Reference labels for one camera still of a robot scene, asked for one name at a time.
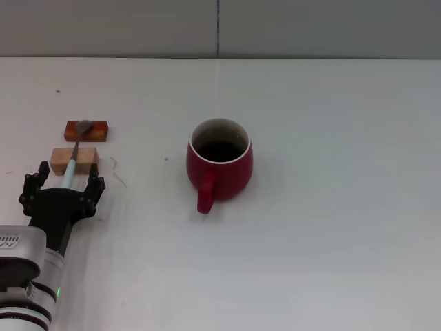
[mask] red mug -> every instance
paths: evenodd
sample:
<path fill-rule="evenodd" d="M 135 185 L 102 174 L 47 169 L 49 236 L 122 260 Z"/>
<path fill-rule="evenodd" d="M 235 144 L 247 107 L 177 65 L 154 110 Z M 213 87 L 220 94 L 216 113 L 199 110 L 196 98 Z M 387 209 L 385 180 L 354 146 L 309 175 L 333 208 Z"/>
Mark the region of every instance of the red mug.
<path fill-rule="evenodd" d="M 198 211 L 208 214 L 215 199 L 229 199 L 247 184 L 253 172 L 251 139 L 229 119 L 210 119 L 189 137 L 187 173 L 198 190 Z"/>

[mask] mug handle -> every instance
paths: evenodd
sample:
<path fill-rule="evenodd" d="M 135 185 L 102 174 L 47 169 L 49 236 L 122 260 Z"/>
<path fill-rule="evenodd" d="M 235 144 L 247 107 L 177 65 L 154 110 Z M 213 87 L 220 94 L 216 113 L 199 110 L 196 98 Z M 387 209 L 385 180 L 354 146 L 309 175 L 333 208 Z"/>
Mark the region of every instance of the mug handle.
<path fill-rule="evenodd" d="M 198 212 L 208 214 L 214 202 L 214 183 L 216 174 L 207 171 L 198 190 Z"/>

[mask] spoon handle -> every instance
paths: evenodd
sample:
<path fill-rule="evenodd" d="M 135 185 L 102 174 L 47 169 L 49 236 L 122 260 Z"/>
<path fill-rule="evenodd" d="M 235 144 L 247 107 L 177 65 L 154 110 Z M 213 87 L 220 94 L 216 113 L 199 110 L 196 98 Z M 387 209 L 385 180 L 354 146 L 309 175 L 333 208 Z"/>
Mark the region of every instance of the spoon handle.
<path fill-rule="evenodd" d="M 63 181 L 61 182 L 60 188 L 70 188 L 72 185 L 72 180 L 74 178 L 76 161 L 70 159 L 66 172 L 64 173 Z"/>
<path fill-rule="evenodd" d="M 78 140 L 75 143 L 74 151 L 72 152 L 72 156 L 70 157 L 71 160 L 76 161 L 76 158 L 78 157 L 78 146 L 80 144 L 81 136 L 78 137 Z"/>

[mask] wooden block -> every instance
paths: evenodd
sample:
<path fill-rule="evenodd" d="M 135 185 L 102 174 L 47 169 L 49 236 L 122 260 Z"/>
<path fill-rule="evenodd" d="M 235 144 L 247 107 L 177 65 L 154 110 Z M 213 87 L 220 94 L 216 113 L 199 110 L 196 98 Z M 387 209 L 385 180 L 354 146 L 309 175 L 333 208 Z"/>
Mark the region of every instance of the wooden block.
<path fill-rule="evenodd" d="M 54 148 L 50 158 L 50 167 L 57 176 L 63 176 L 73 148 Z M 90 165 L 96 163 L 99 166 L 99 155 L 95 147 L 79 148 L 76 158 L 75 174 L 89 174 Z"/>
<path fill-rule="evenodd" d="M 68 121 L 66 124 L 66 129 L 64 130 L 64 139 L 66 141 L 76 141 L 78 135 L 75 132 L 75 125 L 78 121 Z M 102 143 L 107 140 L 107 132 L 109 126 L 107 122 L 93 122 L 92 128 L 85 134 L 81 135 L 80 141 L 87 141 L 90 143 Z"/>

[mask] mug rim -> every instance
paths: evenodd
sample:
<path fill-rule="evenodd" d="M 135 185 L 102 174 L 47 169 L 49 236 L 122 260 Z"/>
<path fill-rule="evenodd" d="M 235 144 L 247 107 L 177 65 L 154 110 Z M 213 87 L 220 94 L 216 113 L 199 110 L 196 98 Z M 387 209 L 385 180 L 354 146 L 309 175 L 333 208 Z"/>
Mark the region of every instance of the mug rim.
<path fill-rule="evenodd" d="M 226 162 L 215 162 L 215 161 L 210 161 L 210 160 L 207 160 L 207 159 L 203 158 L 199 153 L 197 153 L 197 151 L 196 151 L 196 150 L 194 149 L 194 147 L 193 147 L 193 142 L 192 142 L 193 139 L 192 139 L 192 138 L 193 138 L 193 134 L 195 133 L 196 129 L 199 128 L 199 127 L 200 127 L 201 125 L 203 125 L 203 124 L 206 124 L 206 123 L 209 123 L 209 122 L 212 122 L 212 121 L 218 121 L 218 120 L 223 120 L 223 121 L 227 121 L 227 122 L 232 122 L 232 123 L 234 123 L 235 125 L 237 125 L 239 128 L 241 128 L 241 129 L 243 130 L 243 132 L 246 134 L 246 138 L 247 138 L 247 148 L 245 149 L 245 151 L 244 151 L 244 152 L 243 152 L 238 158 L 236 158 L 236 159 L 234 159 L 234 160 L 226 161 Z M 237 161 L 239 161 L 240 159 L 242 159 L 242 158 L 248 153 L 248 151 L 249 151 L 249 147 L 251 146 L 251 138 L 249 138 L 248 131 L 246 131 L 246 129 L 244 129 L 244 127 L 243 127 L 241 124 L 237 123 L 236 121 L 233 121 L 232 119 L 226 119 L 226 118 L 223 118 L 223 117 L 216 117 L 215 119 L 208 119 L 208 120 L 206 120 L 206 121 L 204 121 L 204 122 L 199 123 L 199 124 L 194 128 L 193 132 L 191 133 L 191 135 L 190 135 L 190 137 L 189 137 L 189 139 L 188 139 L 188 143 L 189 143 L 190 147 L 192 148 L 192 151 L 194 152 L 194 154 L 195 154 L 199 159 L 202 159 L 202 160 L 204 160 L 204 161 L 206 161 L 206 162 L 208 162 L 208 163 L 212 163 L 212 164 L 220 164 L 220 165 L 222 165 L 222 164 L 229 164 L 229 163 L 237 162 Z"/>

